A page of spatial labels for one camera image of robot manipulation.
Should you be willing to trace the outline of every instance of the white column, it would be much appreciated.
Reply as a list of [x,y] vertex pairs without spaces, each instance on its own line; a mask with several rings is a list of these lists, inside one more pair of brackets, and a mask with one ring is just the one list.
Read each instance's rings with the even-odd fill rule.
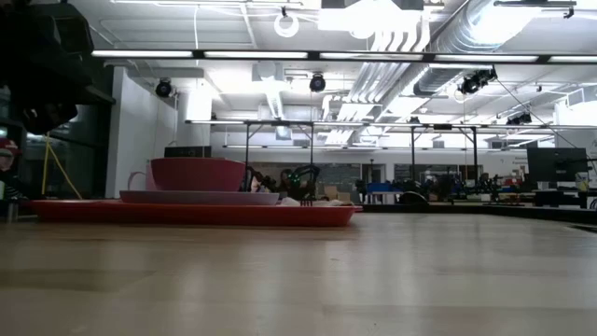
[[201,92],[181,93],[178,96],[178,122],[176,129],[176,145],[179,147],[209,146],[210,125],[187,124],[187,119],[208,120],[212,116],[212,98],[205,95],[203,99],[196,95]]

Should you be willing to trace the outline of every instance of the red platform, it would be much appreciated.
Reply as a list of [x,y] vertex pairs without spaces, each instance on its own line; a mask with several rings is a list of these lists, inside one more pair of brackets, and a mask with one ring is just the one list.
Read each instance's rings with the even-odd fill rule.
[[286,227],[347,226],[354,206],[130,204],[120,201],[33,201],[41,221]]

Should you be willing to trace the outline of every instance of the wire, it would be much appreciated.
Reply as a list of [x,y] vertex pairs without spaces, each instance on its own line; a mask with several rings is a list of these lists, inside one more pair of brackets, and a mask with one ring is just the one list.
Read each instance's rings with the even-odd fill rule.
[[60,164],[60,160],[58,160],[58,155],[56,155],[56,153],[54,152],[54,149],[52,149],[51,146],[48,146],[48,143],[49,143],[49,137],[46,135],[46,150],[49,149],[49,152],[52,153],[52,156],[54,157],[54,160],[56,161],[58,168],[60,168],[62,174],[64,175],[64,179],[66,179],[66,182],[71,187],[71,189],[75,192],[78,199],[82,200],[83,197],[81,197],[81,194],[78,193],[78,190],[75,188],[75,185],[73,185],[73,182],[71,182],[71,179],[68,177],[68,174],[66,173],[66,171],[64,171],[64,168],[62,168],[62,165]]
[[[548,130],[552,131],[556,137],[560,137],[563,141],[565,141],[566,143],[568,143],[568,145],[572,146],[573,148],[578,148],[575,144],[571,143],[568,139],[566,139],[565,137],[563,137],[561,134],[559,134],[558,132],[556,132],[556,130],[552,129],[551,126],[549,126],[548,123],[546,123],[545,121],[543,121],[541,118],[539,118],[535,113],[533,113],[533,111],[531,111],[530,108],[528,108],[525,104],[523,104],[515,95],[514,93],[512,93],[507,87],[506,85],[504,85],[499,79],[495,79],[498,83],[500,83],[500,85],[502,86],[502,88],[504,88],[504,90],[507,91],[507,93],[514,98],[515,101],[517,101],[522,108],[524,108],[531,116],[535,117],[535,119],[539,120],[539,122],[541,122],[543,124],[543,126],[545,128],[547,128]],[[595,174],[597,174],[597,167],[595,167],[595,162],[591,161],[592,158],[589,156],[589,154],[587,154],[587,159],[590,160],[590,165],[593,167],[593,172]]]
[[[195,49],[199,48],[199,37],[197,35],[197,11],[199,6],[195,6],[195,14],[193,14],[193,33],[195,33]],[[195,66],[199,66],[199,60],[195,60]]]
[[41,194],[46,194],[46,181],[48,180],[48,156],[49,156],[49,136],[46,133],[46,157],[44,158],[44,176],[41,181]]

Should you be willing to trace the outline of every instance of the black monitor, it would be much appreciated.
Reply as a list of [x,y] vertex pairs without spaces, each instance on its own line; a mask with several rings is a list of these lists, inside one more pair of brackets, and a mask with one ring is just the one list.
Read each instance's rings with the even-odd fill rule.
[[574,182],[589,170],[585,148],[527,148],[526,154],[532,182]]

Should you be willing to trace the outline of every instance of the black machine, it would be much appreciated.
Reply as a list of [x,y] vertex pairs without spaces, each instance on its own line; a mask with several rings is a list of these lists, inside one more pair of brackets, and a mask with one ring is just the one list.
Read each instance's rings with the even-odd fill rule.
[[164,158],[211,158],[211,146],[166,147]]
[[[287,177],[290,180],[290,189],[283,189],[282,186],[276,186],[276,180],[268,175],[263,175],[261,172],[256,171],[253,167],[247,167],[247,181],[252,181],[253,177],[263,187],[267,188],[271,192],[287,192],[289,197],[292,197],[298,201],[300,200],[314,200],[315,199],[315,182],[317,176],[319,176],[320,169],[313,164],[299,167],[294,171],[287,172]],[[307,186],[302,187],[302,177],[310,175],[307,181]],[[241,191],[250,191],[251,186],[249,183],[243,184]]]
[[82,59],[93,51],[90,27],[75,7],[29,6],[13,0],[0,6],[0,87],[28,132],[43,134],[77,114],[93,84]]
[[527,148],[532,182],[575,182],[588,168],[585,148]]

